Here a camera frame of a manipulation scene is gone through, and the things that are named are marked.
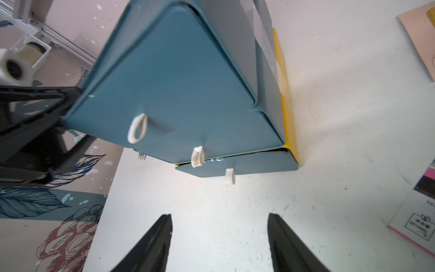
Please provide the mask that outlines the pink flower seed bag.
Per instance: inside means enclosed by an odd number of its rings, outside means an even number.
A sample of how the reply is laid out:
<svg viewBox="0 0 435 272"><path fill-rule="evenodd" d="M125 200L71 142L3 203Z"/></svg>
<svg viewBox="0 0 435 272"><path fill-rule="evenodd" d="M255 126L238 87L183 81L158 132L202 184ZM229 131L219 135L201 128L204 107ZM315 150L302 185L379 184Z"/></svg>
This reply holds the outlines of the pink flower seed bag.
<svg viewBox="0 0 435 272"><path fill-rule="evenodd" d="M427 168L389 224L389 229L435 254L435 164Z"/></svg>

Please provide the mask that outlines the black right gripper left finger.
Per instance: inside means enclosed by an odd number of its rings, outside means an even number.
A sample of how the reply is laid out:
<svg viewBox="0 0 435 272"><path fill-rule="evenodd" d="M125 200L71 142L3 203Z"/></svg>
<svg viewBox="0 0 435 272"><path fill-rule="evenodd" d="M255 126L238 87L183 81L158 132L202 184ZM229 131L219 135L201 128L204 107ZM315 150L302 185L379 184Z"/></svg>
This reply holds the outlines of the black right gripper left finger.
<svg viewBox="0 0 435 272"><path fill-rule="evenodd" d="M165 272L172 230L171 215L162 215L112 272Z"/></svg>

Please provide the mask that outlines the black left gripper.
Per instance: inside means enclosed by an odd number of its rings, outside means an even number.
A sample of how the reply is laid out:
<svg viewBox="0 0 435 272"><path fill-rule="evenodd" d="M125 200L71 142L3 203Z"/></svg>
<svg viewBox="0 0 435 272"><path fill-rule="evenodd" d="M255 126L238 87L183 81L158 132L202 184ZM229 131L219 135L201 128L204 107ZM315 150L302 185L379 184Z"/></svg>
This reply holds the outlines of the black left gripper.
<svg viewBox="0 0 435 272"><path fill-rule="evenodd" d="M74 86L1 86L1 185L46 185L56 174L75 168L96 138L86 135L68 150L63 140L66 128L52 126L81 94ZM14 117L10 111L11 102L53 99L57 102L33 115Z"/></svg>

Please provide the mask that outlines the teal bottom drawer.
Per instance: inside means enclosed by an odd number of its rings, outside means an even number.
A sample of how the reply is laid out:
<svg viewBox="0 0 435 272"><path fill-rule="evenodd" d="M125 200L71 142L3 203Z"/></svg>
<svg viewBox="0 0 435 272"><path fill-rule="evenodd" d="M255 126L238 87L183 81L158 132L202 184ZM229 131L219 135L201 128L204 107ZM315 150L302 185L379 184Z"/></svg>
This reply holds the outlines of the teal bottom drawer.
<svg viewBox="0 0 435 272"><path fill-rule="evenodd" d="M296 171L299 165L286 148L257 153L209 159L205 164L194 168L191 163L181 164L176 170L200 177L224 176L227 169L233 168L236 175Z"/></svg>

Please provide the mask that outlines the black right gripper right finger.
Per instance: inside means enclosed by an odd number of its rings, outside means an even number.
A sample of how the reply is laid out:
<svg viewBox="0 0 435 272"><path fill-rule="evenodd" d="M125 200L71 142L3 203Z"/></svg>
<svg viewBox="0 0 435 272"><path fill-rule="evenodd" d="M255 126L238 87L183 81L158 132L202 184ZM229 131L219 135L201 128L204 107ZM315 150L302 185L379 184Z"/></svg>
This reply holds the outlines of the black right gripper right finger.
<svg viewBox="0 0 435 272"><path fill-rule="evenodd" d="M269 214L267 233L275 272L328 271L279 215Z"/></svg>

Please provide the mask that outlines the teal drawer cabinet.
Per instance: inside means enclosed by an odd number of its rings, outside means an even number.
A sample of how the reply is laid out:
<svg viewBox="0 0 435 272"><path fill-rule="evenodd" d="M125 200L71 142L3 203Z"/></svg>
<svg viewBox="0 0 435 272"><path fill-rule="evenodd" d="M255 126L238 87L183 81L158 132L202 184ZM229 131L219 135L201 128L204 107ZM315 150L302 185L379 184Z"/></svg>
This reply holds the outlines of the teal drawer cabinet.
<svg viewBox="0 0 435 272"><path fill-rule="evenodd" d="M168 163L198 146L212 159L285 142L278 84L239 1L130 1L82 90L69 128Z"/></svg>

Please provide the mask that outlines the orange striped seed bag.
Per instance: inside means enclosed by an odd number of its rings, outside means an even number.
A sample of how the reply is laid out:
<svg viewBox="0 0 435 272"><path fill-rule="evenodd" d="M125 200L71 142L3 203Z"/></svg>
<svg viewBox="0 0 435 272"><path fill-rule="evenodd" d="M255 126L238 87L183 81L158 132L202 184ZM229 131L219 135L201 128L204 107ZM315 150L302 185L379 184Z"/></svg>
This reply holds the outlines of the orange striped seed bag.
<svg viewBox="0 0 435 272"><path fill-rule="evenodd" d="M432 81L435 81L435 2L404 12L398 16L424 62Z"/></svg>

